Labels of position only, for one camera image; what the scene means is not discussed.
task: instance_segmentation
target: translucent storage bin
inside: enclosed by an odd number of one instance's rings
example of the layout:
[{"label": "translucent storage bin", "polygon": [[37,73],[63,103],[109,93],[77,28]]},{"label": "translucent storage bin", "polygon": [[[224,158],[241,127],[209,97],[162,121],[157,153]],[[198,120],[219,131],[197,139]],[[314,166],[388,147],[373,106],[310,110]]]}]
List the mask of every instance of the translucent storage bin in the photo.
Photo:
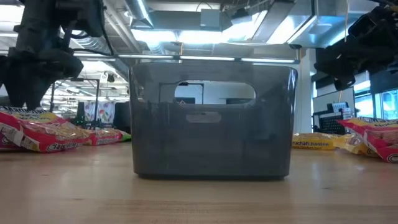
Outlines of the translucent storage bin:
[{"label": "translucent storage bin", "polygon": [[[138,175],[289,174],[297,82],[293,68],[244,62],[141,63],[129,78]],[[175,90],[187,80],[247,83],[256,96],[237,105],[177,103]]]}]

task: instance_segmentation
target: wooden table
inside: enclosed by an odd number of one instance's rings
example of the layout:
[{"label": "wooden table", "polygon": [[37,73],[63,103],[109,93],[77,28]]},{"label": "wooden table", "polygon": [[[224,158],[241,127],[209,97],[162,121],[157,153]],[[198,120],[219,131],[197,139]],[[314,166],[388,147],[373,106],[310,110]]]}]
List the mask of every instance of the wooden table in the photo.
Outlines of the wooden table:
[{"label": "wooden table", "polygon": [[279,182],[143,180],[129,143],[0,154],[0,223],[397,223],[398,165],[294,150]]}]

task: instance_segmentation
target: table surface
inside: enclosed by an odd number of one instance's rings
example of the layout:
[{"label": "table surface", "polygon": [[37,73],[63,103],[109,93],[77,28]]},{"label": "table surface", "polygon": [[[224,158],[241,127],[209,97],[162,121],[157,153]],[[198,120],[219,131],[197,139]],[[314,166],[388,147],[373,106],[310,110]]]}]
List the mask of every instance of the table surface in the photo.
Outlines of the table surface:
[{"label": "table surface", "polygon": [[0,154],[0,223],[397,223],[398,165],[293,150],[277,182],[144,180],[130,143]]}]

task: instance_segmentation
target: ceiling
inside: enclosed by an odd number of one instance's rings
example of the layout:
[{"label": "ceiling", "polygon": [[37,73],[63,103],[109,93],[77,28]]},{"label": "ceiling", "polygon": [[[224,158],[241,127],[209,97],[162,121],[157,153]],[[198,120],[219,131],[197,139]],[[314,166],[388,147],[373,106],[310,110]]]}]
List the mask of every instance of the ceiling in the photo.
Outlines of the ceiling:
[{"label": "ceiling", "polygon": [[[207,44],[189,44],[180,42],[157,43],[157,50],[154,51],[153,43],[138,41],[131,31],[131,21],[137,21],[134,16],[127,13],[125,0],[103,0],[107,6],[105,12],[105,29],[110,39],[111,45],[118,54],[183,54],[197,56],[226,56],[226,57],[256,57],[256,58],[281,58],[299,59],[297,51],[290,48],[287,44],[301,44],[304,47],[326,47],[331,44],[332,39],[341,38],[338,34],[345,29],[344,4],[346,0],[210,0],[201,2],[198,0],[173,0],[173,1],[152,1],[147,0],[149,16],[156,12],[178,11],[200,16],[202,9],[222,9],[224,14],[229,17],[237,8],[250,6],[250,16],[264,12],[264,17],[256,19],[252,17],[254,33],[251,38],[244,41],[235,42],[215,42]],[[17,25],[22,17],[23,7],[9,5],[10,0],[0,0],[0,50],[7,50],[16,44],[16,33],[12,28]],[[349,21],[353,22],[360,15],[366,13],[374,7],[374,3],[367,1],[351,0]],[[184,22],[184,18],[173,21],[174,25]],[[240,32],[248,32],[247,26]],[[104,45],[103,37],[91,39],[92,42]],[[88,45],[79,41],[71,42],[71,47],[83,47]],[[101,100],[127,100],[127,70],[134,65],[134,59],[116,59],[115,62],[87,62],[80,74],[81,78],[99,79]],[[108,83],[107,76],[114,75],[115,82]],[[94,83],[90,82],[58,82],[55,90],[57,105],[66,108],[68,111],[76,109],[76,102],[81,100],[91,100],[95,95]],[[44,97],[43,106],[49,104],[49,90]]]}]

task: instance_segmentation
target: ceiling pipe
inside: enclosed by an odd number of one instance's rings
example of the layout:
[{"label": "ceiling pipe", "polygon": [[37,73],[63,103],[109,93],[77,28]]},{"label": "ceiling pipe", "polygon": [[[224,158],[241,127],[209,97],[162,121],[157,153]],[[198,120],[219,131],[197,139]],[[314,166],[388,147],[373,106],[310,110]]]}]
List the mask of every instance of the ceiling pipe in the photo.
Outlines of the ceiling pipe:
[{"label": "ceiling pipe", "polygon": [[143,22],[145,25],[153,28],[154,25],[149,18],[148,5],[145,0],[124,0],[130,15]]},{"label": "ceiling pipe", "polygon": [[108,0],[104,0],[104,5],[106,6],[105,18],[111,24],[113,29],[120,35],[124,43],[126,43],[132,52],[141,53],[142,50],[138,41],[134,38],[131,30],[124,24],[123,19],[120,18],[113,5],[111,5]]}]

